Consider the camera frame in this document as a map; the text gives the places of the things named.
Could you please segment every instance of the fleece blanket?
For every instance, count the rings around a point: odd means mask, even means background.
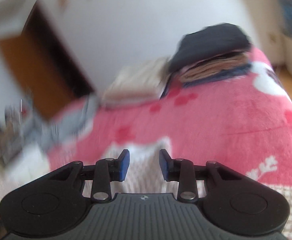
[[[252,49],[250,60],[251,73],[245,76],[190,88],[175,81],[160,101],[100,109],[79,137],[48,152],[49,170],[74,160],[93,164],[118,156],[124,148],[144,156],[146,146],[165,138],[169,143],[155,147],[154,154],[162,147],[172,158],[189,159],[196,165],[216,160],[282,193],[291,206],[285,235],[292,239],[292,102],[259,49]],[[70,106],[65,114],[82,104]],[[156,183],[160,176],[152,163],[157,165],[157,160],[158,155],[137,158],[130,164],[126,184],[113,185],[112,190],[174,192],[176,185]],[[12,185],[4,192],[12,190]]]

